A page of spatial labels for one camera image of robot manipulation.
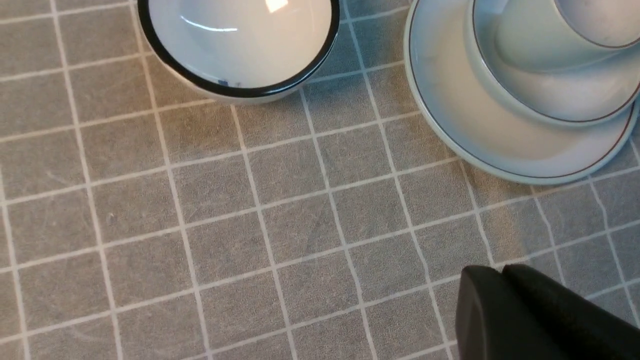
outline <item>white saucer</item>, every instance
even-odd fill
[[[471,164],[510,181],[559,184],[602,167],[636,124],[633,104],[590,127],[558,127],[505,110],[480,85],[467,59],[468,0],[416,0],[404,33],[404,60],[415,100],[434,132]]]
[[[524,108],[523,116],[569,126],[611,120],[631,105],[640,92],[640,46],[576,69],[518,69],[502,60],[495,46],[507,1],[472,0],[465,21],[472,68],[487,88],[498,93],[498,100],[512,96]]]

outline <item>ceramic bowl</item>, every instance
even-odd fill
[[[325,61],[339,0],[139,0],[150,47],[217,101],[260,104],[296,91]]]
[[[470,0],[464,31],[474,74],[505,108],[562,126],[589,126],[616,118],[640,91],[640,47],[592,65],[527,72],[507,64],[495,48],[508,0]]]

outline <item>cup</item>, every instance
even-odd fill
[[[640,2],[510,0],[495,42],[500,56],[523,70],[588,65],[640,42]]]

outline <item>white grid line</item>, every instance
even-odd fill
[[[2,176],[2,167],[0,167],[0,202],[4,200],[4,183]],[[24,312],[24,303],[22,301],[22,286],[20,285],[20,274],[18,274],[17,260],[15,257],[15,247],[13,246],[13,234],[11,224],[9,223],[9,211],[6,205],[0,208],[2,211],[2,221],[4,223],[4,235],[7,242],[7,251],[9,253],[9,264],[13,275],[13,287],[15,290],[15,301],[18,306],[18,318],[20,321],[20,334],[16,335],[16,339],[22,340],[22,349],[24,351],[24,360],[31,360],[31,352],[29,351],[29,341],[27,339],[27,322]]]
[[[404,11],[404,9],[394,10],[391,13],[396,13],[396,12],[399,12],[399,11]],[[400,180],[398,179],[398,173],[396,171],[396,166],[394,165],[393,157],[391,155],[391,149],[389,147],[389,142],[388,142],[388,139],[387,139],[387,134],[385,132],[385,127],[384,127],[384,125],[382,123],[382,120],[381,120],[380,110],[378,109],[378,105],[376,103],[375,96],[373,95],[373,89],[371,88],[371,81],[369,79],[369,75],[365,71],[366,67],[364,65],[364,58],[362,56],[362,51],[360,49],[360,44],[358,42],[358,37],[356,36],[356,33],[355,33],[355,29],[354,29],[354,26],[353,26],[353,21],[349,21],[349,20],[351,20],[351,16],[350,16],[350,13],[349,13],[349,6],[346,3],[344,3],[344,13],[345,13],[345,16],[346,16],[346,18],[348,20],[349,32],[351,33],[351,38],[353,40],[354,48],[356,50],[356,56],[358,58],[358,63],[360,65],[360,70],[363,73],[362,75],[364,77],[365,86],[367,88],[367,93],[369,94],[369,100],[371,101],[371,106],[373,107],[373,112],[374,112],[374,115],[376,117],[376,121],[378,123],[378,130],[380,131],[380,135],[382,137],[382,141],[383,141],[383,144],[385,146],[385,153],[387,155],[387,161],[388,161],[388,164],[390,166],[391,174],[392,174],[393,179],[394,179],[394,184],[396,186],[396,192],[397,192],[397,194],[398,194],[398,196],[400,198],[400,203],[401,203],[402,208],[403,208],[404,218],[405,218],[405,221],[407,223],[407,226],[410,229],[410,234],[411,234],[413,246],[415,247],[415,250],[416,250],[416,252],[418,254],[418,257],[420,258],[420,262],[422,263],[422,267],[424,269],[424,277],[425,277],[425,281],[426,281],[427,286],[428,286],[429,297],[431,297],[431,305],[432,305],[434,314],[435,314],[437,322],[438,322],[438,328],[440,329],[440,335],[441,335],[444,343],[447,343],[448,339],[447,339],[447,332],[446,332],[446,330],[444,328],[444,321],[442,320],[442,316],[440,315],[440,310],[438,308],[438,302],[436,301],[435,292],[433,291],[433,286],[431,285],[431,277],[429,276],[429,265],[427,264],[427,261],[426,261],[426,258],[424,257],[424,254],[422,253],[422,249],[420,249],[420,244],[418,243],[417,237],[415,235],[415,230],[413,229],[411,216],[409,214],[409,210],[408,210],[407,205],[406,205],[406,200],[404,198],[404,193],[403,193],[402,188],[400,186]],[[449,358],[449,360],[453,360],[453,354],[451,353],[451,350],[448,347],[447,347],[447,357]]]
[[[282,316],[284,318],[284,324],[287,328],[291,327],[291,321],[289,319],[289,312],[287,311],[287,306],[284,302],[284,294],[282,293],[282,285],[280,284],[280,276],[278,275],[278,270],[275,268],[275,260],[273,257],[273,250],[271,249],[271,242],[269,240],[269,234],[267,232],[267,226],[264,222],[264,215],[262,214],[262,205],[260,204],[260,199],[258,198],[258,189],[255,185],[255,180],[253,178],[253,172],[251,170],[251,164],[249,162],[249,155],[244,145],[244,136],[242,134],[242,129],[240,127],[240,120],[238,119],[238,114],[235,106],[231,106],[231,114],[233,114],[234,123],[236,124],[236,131],[238,136],[238,141],[240,143],[240,149],[243,153],[244,158],[244,166],[246,168],[247,175],[249,177],[249,184],[251,185],[251,193],[253,195],[253,201],[256,205],[256,212],[258,214],[258,221],[260,222],[260,229],[262,230],[262,237],[264,238],[264,245],[267,249],[267,255],[269,258],[269,265],[271,267],[271,273],[273,274],[273,280],[276,286],[276,292],[278,293],[278,301],[280,303],[280,309],[282,310]],[[291,355],[293,360],[298,360],[298,354],[296,351],[296,345],[293,342],[293,333],[291,330],[287,330],[287,339],[289,340],[289,348],[291,350]]]
[[[140,34],[140,29],[138,27],[135,4],[133,0],[129,0],[128,4],[129,4],[129,10],[131,13],[131,20],[134,27],[134,34],[136,36],[136,42],[138,43],[138,51],[142,53],[144,51],[144,45],[143,45],[142,35]],[[169,160],[169,150],[166,145],[166,139],[164,138],[164,131],[162,129],[162,122],[160,120],[160,113],[158,112],[158,108],[157,108],[156,92],[154,90],[153,82],[151,80],[151,74],[149,72],[147,57],[141,56],[140,60],[142,62],[142,68],[145,73],[145,81],[147,83],[149,99],[151,100],[151,109],[153,111],[154,119],[156,121],[156,128],[157,128],[158,136],[160,139],[160,147],[162,149],[164,165],[166,167],[166,175],[169,179],[169,186],[171,188],[171,194],[173,197],[173,205],[175,206],[175,212],[178,218],[180,237],[182,238],[182,244],[184,246],[184,252],[187,258],[189,276],[191,278],[191,284],[193,286],[193,289],[192,289],[193,295],[196,300],[196,310],[198,311],[198,319],[200,321],[200,332],[202,333],[202,342],[203,342],[205,351],[208,352],[210,350],[210,343],[209,343],[209,333],[207,331],[207,322],[204,316],[204,309],[202,306],[202,297],[200,296],[200,291],[197,290],[198,280],[196,278],[195,266],[193,264],[193,256],[191,254],[191,247],[189,245],[189,238],[187,237],[186,226],[184,223],[184,216],[182,214],[180,200],[178,199],[178,190],[175,185],[173,171],[170,166],[171,161]]]
[[[558,267],[558,275],[560,276],[560,282],[562,285],[566,286],[566,281],[564,279],[564,271],[562,270],[562,266],[560,265],[560,257],[558,256],[558,251],[556,247],[556,238],[554,237],[553,230],[551,229],[551,223],[547,216],[545,215],[544,210],[542,209],[542,204],[540,203],[540,199],[536,196],[536,189],[533,186],[530,186],[529,189],[531,193],[534,195],[533,199],[536,202],[536,207],[538,208],[538,212],[542,217],[542,221],[545,223],[547,227],[547,233],[549,234],[549,240],[551,241],[551,249],[554,252],[554,259],[556,260],[556,266]]]
[[[356,295],[358,297],[358,305],[361,306],[364,304],[364,300],[362,298],[362,285],[360,284],[360,280],[358,278],[358,274],[356,273],[355,267],[353,266],[353,260],[351,259],[351,254],[347,248],[347,242],[344,238],[344,232],[342,231],[342,225],[340,224],[340,216],[338,216],[338,208],[335,205],[335,199],[333,198],[333,192],[335,190],[331,189],[329,184],[329,177],[326,173],[326,167],[324,166],[324,159],[322,157],[322,153],[320,151],[320,145],[318,144],[316,129],[311,121],[311,112],[309,111],[309,104],[307,102],[307,97],[305,96],[304,90],[300,89],[300,97],[302,98],[302,105],[305,109],[305,115],[307,116],[307,122],[309,125],[309,131],[311,131],[314,149],[316,150],[316,156],[318,159],[318,163],[320,165],[320,172],[322,173],[324,188],[327,190],[329,195],[329,204],[331,206],[331,211],[333,213],[333,221],[335,222],[336,230],[338,231],[338,237],[340,238],[340,249],[344,251],[344,256],[347,260],[347,266],[349,267],[349,272],[353,278],[353,282],[356,286]],[[373,343],[373,337],[371,336],[371,329],[369,328],[369,318],[367,317],[367,312],[364,309],[364,306],[360,309],[360,316],[362,317],[362,325],[364,327],[365,337],[367,338],[367,343],[369,345],[369,351],[371,351],[372,360],[378,360],[378,353],[376,352],[376,345]]]
[[[53,16],[53,24],[54,24],[54,29],[56,32],[56,40],[58,43],[58,50],[60,51],[60,62],[62,64],[62,69],[63,69],[63,75],[65,78],[65,84],[66,84],[66,88],[67,88],[67,95],[68,95],[68,100],[69,100],[69,105],[71,108],[71,117],[74,123],[74,130],[75,130],[75,134],[76,134],[76,141],[77,141],[77,146],[78,146],[78,152],[80,155],[80,163],[82,165],[82,169],[83,169],[83,175],[84,175],[84,183],[85,184],[89,184],[91,183],[91,177],[89,175],[89,168],[86,162],[86,155],[84,153],[84,144],[83,144],[83,139],[82,139],[82,135],[80,133],[80,127],[79,127],[79,121],[78,121],[78,113],[77,113],[77,107],[76,107],[76,100],[74,97],[74,91],[73,91],[73,87],[71,86],[71,78],[69,76],[69,70],[68,70],[68,63],[67,63],[67,55],[65,52],[65,45],[62,39],[62,32],[60,30],[60,18],[58,16],[57,13],[57,9],[56,9],[56,0],[49,0],[49,4],[51,6],[51,14]],[[100,225],[98,222],[98,215],[95,209],[95,202],[93,199],[93,192],[92,189],[87,186],[86,188],[86,193],[87,193],[87,201],[88,201],[88,205],[89,205],[89,210],[91,213],[91,218],[93,221],[93,230],[95,232],[95,239],[96,239],[96,243],[97,243],[97,250],[100,256],[100,265],[102,267],[102,275],[104,278],[104,285],[106,288],[106,292],[107,292],[107,298],[108,298],[108,302],[109,302],[109,312],[111,315],[111,323],[113,325],[113,337],[114,337],[114,341],[115,341],[115,345],[116,345],[116,353],[118,356],[118,360],[122,360],[123,359],[123,354],[122,354],[122,342],[120,339],[120,327],[118,325],[118,317],[116,316],[115,313],[115,300],[113,297],[113,289],[111,287],[111,277],[109,276],[109,269],[107,267],[107,258],[106,255],[104,253],[104,246],[102,244],[102,233],[100,231]]]
[[[428,165],[423,165],[423,166],[411,168],[411,169],[408,169],[408,170],[402,170],[402,171],[398,172],[398,174],[411,174],[412,172],[424,170],[425,168],[431,168],[431,167],[443,165],[445,163],[450,163],[450,162],[453,162],[453,161],[456,161],[456,160],[457,160],[457,158],[451,158],[451,159],[447,159],[447,160],[443,160],[443,161],[438,161],[436,163],[431,163],[431,164],[428,164]],[[160,172],[160,171],[164,171],[164,168],[155,169],[154,173],[155,172]],[[354,188],[354,187],[357,187],[357,186],[362,186],[364,184],[374,183],[374,182],[381,181],[381,180],[384,180],[384,179],[389,179],[389,178],[390,178],[389,175],[384,175],[384,176],[380,176],[380,177],[374,177],[374,178],[366,179],[366,180],[359,181],[359,182],[356,182],[356,183],[337,186],[335,188],[332,188],[332,191],[335,192],[335,191],[339,191],[339,190],[345,190],[345,189],[348,189],[348,188]],[[84,186],[76,186],[76,187],[73,187],[73,188],[70,188],[70,189],[75,191],[75,190],[81,190],[81,189],[84,189],[84,188],[85,188]],[[564,188],[553,188],[553,189],[545,190],[544,192],[539,192],[537,194],[539,196],[540,195],[546,195],[548,193],[555,193],[555,192],[561,191],[563,189]],[[315,197],[315,196],[318,196],[318,195],[324,195],[324,194],[327,194],[327,193],[328,193],[327,190],[319,190],[317,192],[308,193],[308,194],[305,194],[305,195],[291,197],[291,198],[288,198],[288,199],[278,200],[276,202],[265,204],[265,205],[262,205],[262,208],[263,209],[268,209],[268,208],[272,208],[272,207],[279,206],[279,205],[289,204],[289,203],[294,202],[294,201],[304,200],[304,199],[308,199],[308,198]],[[514,199],[508,199],[508,200],[504,200],[504,201],[501,201],[501,202],[497,202],[495,204],[487,205],[487,206],[479,209],[479,211],[483,212],[483,211],[486,211],[486,210],[497,209],[497,208],[501,208],[503,206],[514,204],[514,203],[517,203],[517,202],[520,202],[520,201],[525,201],[525,200],[528,200],[528,199],[531,199],[531,196],[523,196],[523,197],[517,197],[517,198],[514,198]],[[6,204],[7,205],[11,205],[11,204],[13,204],[13,202],[7,202]],[[247,208],[247,209],[236,211],[236,212],[233,212],[233,213],[228,213],[228,214],[220,215],[220,216],[217,216],[217,217],[212,217],[212,218],[207,218],[207,219],[204,219],[204,220],[199,220],[199,221],[196,221],[196,222],[191,222],[191,223],[186,224],[186,227],[189,229],[189,228],[200,226],[200,225],[210,224],[212,222],[217,222],[217,221],[220,221],[220,220],[225,220],[225,219],[236,217],[236,216],[240,216],[240,215],[245,215],[247,213],[251,213],[251,212],[256,211],[256,210],[257,210],[256,207]],[[415,226],[413,226],[413,230],[417,231],[417,230],[420,230],[420,229],[424,229],[426,227],[431,227],[431,226],[434,226],[434,225],[442,224],[444,222],[457,220],[457,219],[460,219],[460,218],[463,218],[463,217],[467,217],[467,216],[470,216],[470,215],[473,215],[473,214],[474,214],[473,211],[467,211],[467,212],[464,212],[464,213],[451,215],[449,217],[445,217],[445,218],[441,218],[441,219],[438,219],[438,220],[426,222],[424,224],[415,225]],[[625,225],[621,225],[619,227],[616,227],[615,229],[612,228],[611,231],[620,230],[620,229],[626,229],[626,228],[628,228],[630,226],[633,226],[633,225],[636,225],[636,224],[640,224],[640,220],[629,222],[629,223],[627,223]],[[146,240],[146,239],[149,239],[149,238],[153,238],[155,236],[161,236],[161,235],[168,234],[168,233],[173,233],[173,232],[179,231],[179,230],[180,230],[179,226],[169,227],[169,228],[166,228],[166,229],[163,229],[163,230],[154,231],[152,233],[146,233],[146,234],[132,236],[130,238],[124,238],[124,239],[120,239],[120,240],[110,241],[108,243],[105,243],[103,246],[104,246],[105,249],[108,249],[110,247],[115,247],[115,246],[124,245],[124,244],[127,244],[127,243]],[[380,240],[380,239],[388,238],[390,236],[397,236],[399,234],[409,233],[409,231],[410,231],[409,228],[398,230],[398,231],[394,231],[394,232],[383,234],[383,235],[380,235],[380,236],[375,236],[375,237],[370,238],[370,239],[358,241],[358,242],[355,242],[353,244],[349,244],[348,247],[351,248],[351,247],[363,245],[365,243],[370,243],[370,242],[374,242],[374,241],[377,241],[377,240]],[[587,236],[585,238],[579,238],[577,240],[569,241],[566,244],[556,245],[556,249],[563,248],[563,247],[565,247],[565,245],[574,244],[575,241],[588,240],[592,236],[600,236],[600,235],[604,235],[604,234],[605,234],[605,232],[602,231],[602,232],[598,232],[598,233],[589,235],[589,236]],[[324,254],[324,255],[331,254],[332,250],[333,249],[326,250],[325,252],[321,252],[321,253],[318,253],[318,254]],[[88,247],[88,248],[85,248],[85,249],[75,250],[75,251],[67,252],[67,253],[64,253],[64,254],[57,254],[57,255],[46,257],[46,258],[27,261],[25,263],[18,264],[17,268],[18,269],[22,269],[22,268],[27,268],[27,267],[31,267],[31,266],[42,265],[42,264],[45,264],[45,263],[50,263],[52,261],[67,259],[67,258],[71,258],[73,256],[89,253],[89,252],[92,252],[92,251],[97,251],[97,247]],[[550,251],[550,249],[545,249],[545,250],[542,250],[541,252],[535,252],[533,254],[535,254],[537,256],[537,255],[541,255],[541,254],[546,254],[548,251]],[[314,255],[304,257],[304,259],[313,259],[313,258],[314,258]],[[528,258],[525,256],[525,257],[522,257],[522,258],[518,258],[518,261],[524,261],[526,259],[528,259]],[[293,263],[297,263],[297,262],[295,260],[293,260],[293,261],[290,261],[289,263],[293,264]],[[0,273],[9,272],[9,271],[13,271],[13,267],[0,268]]]
[[[602,218],[604,221],[604,229],[607,235],[607,242],[609,243],[609,248],[611,248],[611,253],[613,255],[613,260],[616,263],[616,268],[618,269],[618,276],[620,277],[620,282],[623,284],[623,288],[625,289],[625,295],[627,296],[627,300],[629,301],[629,306],[631,307],[631,313],[634,315],[634,320],[636,321],[636,327],[640,327],[640,318],[638,318],[638,312],[636,311],[636,307],[634,306],[633,298],[631,297],[631,293],[629,292],[629,287],[625,285],[625,276],[622,272],[622,266],[620,265],[620,259],[618,258],[618,253],[616,252],[616,247],[613,245],[613,240],[611,239],[611,230],[609,229],[609,216],[607,215],[607,209],[605,208],[600,196],[596,190],[595,185],[593,184],[593,179],[590,179],[589,185],[591,187],[591,191],[595,196],[596,202],[600,206],[602,210]]]
[[[95,5],[95,6],[87,6],[87,7],[84,7],[84,8],[78,8],[78,9],[63,10],[63,11],[57,12],[57,14],[59,16],[72,15],[72,14],[77,14],[77,13],[85,13],[85,12],[93,12],[93,11],[98,11],[98,10],[121,8],[121,7],[125,7],[125,6],[128,6],[128,5],[129,5],[129,3],[127,1],[125,1],[125,2],[122,2],[122,3]],[[24,21],[31,21],[31,20],[38,20],[38,19],[50,19],[50,18],[53,18],[53,17],[54,17],[54,14],[52,12],[39,13],[39,14],[36,14],[36,15],[28,15],[28,16],[21,16],[21,17],[12,17],[12,18],[8,18],[8,19],[0,19],[0,25],[15,24],[16,22],[24,22]]]
[[[632,222],[632,223],[629,223],[629,224],[626,224],[626,225],[623,225],[623,226],[612,228],[611,231],[617,231],[617,230],[620,230],[620,229],[625,229],[625,228],[628,228],[628,227],[630,227],[632,225],[638,225],[638,224],[640,224],[640,220],[636,220],[635,222]],[[570,241],[568,243],[560,245],[559,247],[560,248],[569,247],[571,245],[575,245],[577,243],[588,241],[590,239],[599,237],[599,236],[601,236],[603,234],[604,234],[604,231],[602,231],[601,233],[596,233],[596,234],[593,234],[593,235],[590,235],[590,236],[586,236],[584,238],[580,238],[580,239],[577,239],[577,240]],[[377,241],[377,240],[382,240],[384,238],[388,238],[388,237],[394,236],[394,235],[395,234],[388,234],[386,236],[379,236],[379,237],[373,238],[373,239],[375,239],[375,241]],[[364,244],[364,241],[361,241],[360,243],[348,244],[347,248],[361,246],[363,244]],[[337,247],[335,249],[335,251],[333,251],[333,252],[339,252],[339,251],[343,251],[343,248],[342,247]],[[534,258],[536,256],[549,253],[550,251],[551,251],[551,249],[545,249],[545,250],[539,251],[537,253],[531,254],[531,255],[529,255],[529,256],[527,256],[525,258],[511,259],[511,260],[508,260],[508,261],[504,261],[502,263],[497,263],[496,267],[508,265],[508,264],[511,264],[511,263],[519,263],[519,262],[522,262],[522,261],[524,261],[526,259]],[[320,254],[316,254],[315,258],[317,258],[319,256],[324,256],[324,255],[325,254],[321,254],[321,255]],[[289,261],[287,263],[279,263],[279,264],[276,264],[275,266],[276,266],[276,268],[282,268],[282,267],[285,267],[285,266],[289,266],[289,265],[291,265],[293,263],[299,263],[299,262],[306,261],[306,260],[308,260],[308,259],[299,259],[299,261],[293,260],[293,261]],[[237,280],[240,280],[240,279],[245,279],[247,277],[251,277],[251,276],[254,276],[254,275],[257,275],[257,274],[263,274],[263,273],[270,272],[270,271],[272,271],[272,268],[269,266],[267,268],[263,268],[263,269],[260,269],[260,270],[255,270],[255,271],[248,272],[248,273],[245,273],[245,274],[242,274],[242,275],[237,275],[235,277],[231,277],[231,278],[224,279],[224,280],[221,280],[221,281],[216,281],[216,282],[212,282],[210,284],[201,285],[196,290],[197,291],[202,291],[202,290],[205,290],[205,289],[208,289],[208,288],[212,288],[214,286],[228,284],[230,282],[234,282],[234,281],[237,281]],[[433,281],[431,286],[439,286],[439,285],[446,284],[448,282],[455,281],[455,280],[458,280],[458,279],[460,279],[460,275],[459,274],[454,275],[454,276],[450,276],[450,277],[446,277],[446,278],[443,278],[443,279],[440,279],[440,280],[437,280],[437,281]],[[618,284],[618,285],[612,286],[610,288],[598,291],[596,293],[587,295],[585,297],[585,299],[588,299],[588,300],[589,299],[593,299],[593,298],[595,298],[597,296],[601,296],[601,295],[604,295],[606,293],[621,289],[621,288],[623,288],[623,286],[631,286],[631,285],[634,285],[634,284],[640,284],[640,277],[637,278],[637,279],[629,280],[629,281],[627,281],[627,282],[625,282],[623,284]],[[411,288],[409,290],[400,291],[400,292],[397,292],[397,293],[394,293],[394,294],[391,294],[391,295],[387,295],[386,297],[383,297],[383,298],[380,298],[380,299],[371,300],[371,301],[365,302],[364,303],[364,307],[374,306],[374,305],[381,304],[382,302],[385,302],[385,301],[388,301],[388,300],[396,299],[398,297],[409,295],[409,294],[412,294],[412,293],[415,293],[415,292],[418,292],[418,291],[424,291],[424,290],[426,290],[428,288],[428,286],[429,285],[427,285],[427,284],[423,284],[423,285]],[[121,312],[124,312],[124,311],[129,311],[129,310],[137,309],[137,308],[144,307],[144,306],[157,304],[158,302],[175,299],[177,297],[181,297],[181,296],[184,296],[184,295],[189,295],[189,294],[192,293],[192,291],[193,291],[193,289],[178,291],[177,293],[172,293],[172,294],[169,294],[169,295],[164,295],[162,297],[149,299],[149,300],[146,300],[146,301],[143,301],[143,302],[130,304],[130,305],[127,305],[127,306],[122,306],[122,307],[117,308],[116,312],[117,313],[121,313]],[[316,322],[319,322],[319,321],[323,321],[323,320],[327,320],[329,318],[333,318],[335,316],[346,314],[346,313],[351,312],[351,311],[356,310],[356,309],[360,309],[360,305],[353,306],[353,307],[350,307],[350,308],[345,309],[345,310],[340,310],[340,311],[337,311],[337,312],[334,312],[334,313],[331,313],[331,314],[328,314],[328,315],[320,316],[319,318],[307,320],[305,322],[293,324],[293,325],[290,326],[289,329],[290,330],[297,329],[297,328],[300,328],[300,327],[303,327],[303,326],[306,326],[306,325],[310,325],[310,324],[313,324],[313,323],[316,323]],[[31,335],[34,335],[34,334],[41,334],[41,333],[48,332],[48,331],[55,330],[55,329],[61,329],[61,328],[68,327],[68,326],[71,326],[71,325],[77,325],[79,323],[83,323],[83,322],[87,322],[87,321],[94,320],[94,319],[97,319],[97,318],[102,318],[102,317],[108,316],[109,314],[110,314],[109,311],[103,311],[101,313],[88,315],[88,316],[83,316],[83,317],[80,317],[80,318],[76,318],[76,319],[69,320],[69,321],[66,321],[66,322],[58,323],[58,324],[55,324],[55,325],[50,325],[50,326],[47,326],[47,327],[34,329],[34,330],[31,330],[31,331],[28,331],[28,336],[31,336]],[[229,346],[227,346],[225,348],[221,348],[222,350],[221,349],[212,350],[212,352],[213,353],[221,352],[221,351],[224,351],[224,350],[228,350],[230,348],[235,348],[237,346],[245,345],[247,343],[251,343],[251,342],[254,342],[254,341],[257,341],[257,340],[260,340],[260,339],[264,339],[264,338],[267,338],[269,336],[272,336],[272,335],[275,335],[275,334],[280,334],[280,333],[283,333],[283,332],[285,332],[285,329],[280,329],[278,331],[273,331],[273,332],[270,332],[270,333],[267,333],[267,334],[263,334],[263,335],[260,335],[260,336],[254,337],[254,338],[250,338],[250,339],[247,339],[247,340],[244,340],[244,341],[240,341],[239,343],[234,343],[234,344],[229,345]],[[13,341],[13,340],[19,340],[19,339],[21,339],[21,335],[20,334],[19,335],[14,335],[14,336],[9,336],[7,338],[0,339],[0,344],[6,343],[6,342],[9,342],[9,341]]]
[[[491,253],[491,246],[489,245],[489,239],[486,237],[486,233],[484,232],[484,226],[482,224],[482,218],[480,217],[480,209],[478,208],[478,203],[476,201],[474,188],[473,186],[471,186],[471,181],[469,180],[469,175],[467,174],[467,170],[465,169],[464,162],[460,160],[458,165],[460,166],[460,170],[462,171],[462,176],[465,178],[465,184],[467,186],[467,192],[469,194],[469,197],[471,198],[471,207],[476,217],[476,224],[478,226],[478,231],[480,232],[480,237],[482,237],[484,247],[486,248],[487,260],[489,260],[489,264],[491,264],[492,267],[495,267],[495,261],[493,260],[493,254]]]
[[[67,64],[67,66],[65,68],[58,67],[58,68],[55,68],[55,69],[45,69],[45,70],[38,70],[38,71],[33,71],[33,72],[23,72],[21,74],[15,74],[15,75],[1,76],[0,77],[0,83],[4,83],[4,82],[7,82],[7,81],[29,79],[29,78],[34,78],[34,77],[37,77],[37,76],[46,76],[46,75],[51,75],[51,74],[61,74],[62,72],[65,71],[65,69],[71,71],[71,70],[78,70],[78,69],[86,69],[86,68],[92,67],[92,66],[106,65],[106,64],[110,64],[110,63],[118,63],[118,62],[121,62],[121,61],[135,60],[135,59],[137,59],[137,58],[139,58],[141,56],[149,56],[149,55],[152,55],[152,54],[153,53],[150,52],[150,51],[142,52],[142,53],[138,52],[138,53],[123,55],[123,56],[115,56],[115,57],[112,57],[112,58],[104,58],[104,59],[99,59],[99,60],[86,61],[86,62],[77,63],[77,64],[73,64],[73,65]]]

